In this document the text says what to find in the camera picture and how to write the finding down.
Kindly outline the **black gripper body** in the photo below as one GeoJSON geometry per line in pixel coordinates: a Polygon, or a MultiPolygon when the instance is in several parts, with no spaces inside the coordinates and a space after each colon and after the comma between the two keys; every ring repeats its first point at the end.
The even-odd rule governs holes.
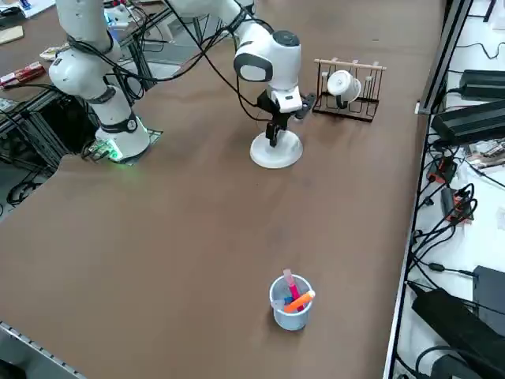
{"type": "Polygon", "coordinates": [[[256,105],[262,110],[271,115],[270,123],[278,126],[280,129],[286,129],[288,127],[288,121],[294,117],[296,120],[302,120],[304,118],[304,108],[300,108],[296,111],[291,111],[288,113],[282,113],[280,107],[277,103],[274,103],[267,90],[262,91],[257,97],[256,105]]]}

